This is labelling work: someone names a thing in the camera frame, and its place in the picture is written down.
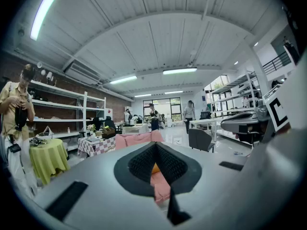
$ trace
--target pink cushion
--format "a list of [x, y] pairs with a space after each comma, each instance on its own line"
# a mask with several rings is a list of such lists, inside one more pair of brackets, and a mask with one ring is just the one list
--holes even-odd
[[[163, 137], [159, 130], [138, 135], [119, 135], [115, 136], [116, 150], [140, 144], [148, 141], [163, 142]], [[170, 197], [170, 186], [161, 172], [153, 173], [150, 184], [154, 187], [154, 196], [156, 203], [163, 202]]]
[[137, 134], [137, 135], [119, 135], [115, 136], [116, 150], [125, 148], [148, 141], [164, 141], [159, 130], [154, 130], [148, 133]]
[[171, 187], [161, 172], [153, 173], [150, 179], [150, 185], [154, 187], [154, 196], [156, 203], [163, 202], [170, 198]]

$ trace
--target black railing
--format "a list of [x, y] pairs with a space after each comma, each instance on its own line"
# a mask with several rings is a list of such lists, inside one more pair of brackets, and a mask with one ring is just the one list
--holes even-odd
[[291, 60], [286, 51], [280, 54], [278, 57], [274, 58], [267, 64], [263, 66], [265, 74], [270, 74], [274, 71], [277, 71], [279, 68], [284, 67], [291, 63]]

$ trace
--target sign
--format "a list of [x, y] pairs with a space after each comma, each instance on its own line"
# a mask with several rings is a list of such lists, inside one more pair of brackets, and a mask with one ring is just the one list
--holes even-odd
[[278, 91], [280, 86], [281, 86], [280, 84], [276, 85], [263, 97], [263, 101], [266, 107], [268, 108], [275, 131], [280, 130], [287, 123], [289, 123], [288, 117], [285, 114], [285, 111], [276, 95], [276, 92]]

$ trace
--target white ceiling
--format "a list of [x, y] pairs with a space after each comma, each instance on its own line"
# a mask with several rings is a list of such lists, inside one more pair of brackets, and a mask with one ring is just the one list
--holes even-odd
[[[278, 0], [55, 0], [34, 41], [29, 35], [40, 2], [28, 0], [21, 8], [6, 50], [62, 73], [77, 60], [96, 72], [104, 88], [130, 97], [201, 89], [233, 64], [229, 59], [244, 39], [261, 39], [282, 14]], [[210, 70], [161, 73], [191, 60]], [[137, 80], [108, 84], [134, 74]]]

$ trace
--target round table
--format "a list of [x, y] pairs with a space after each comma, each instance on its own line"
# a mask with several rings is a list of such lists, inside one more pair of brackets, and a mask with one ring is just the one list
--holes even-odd
[[30, 158], [35, 175], [42, 180], [44, 185], [50, 183], [52, 175], [70, 169], [67, 157], [67, 151], [61, 139], [51, 139], [47, 144], [30, 147]]

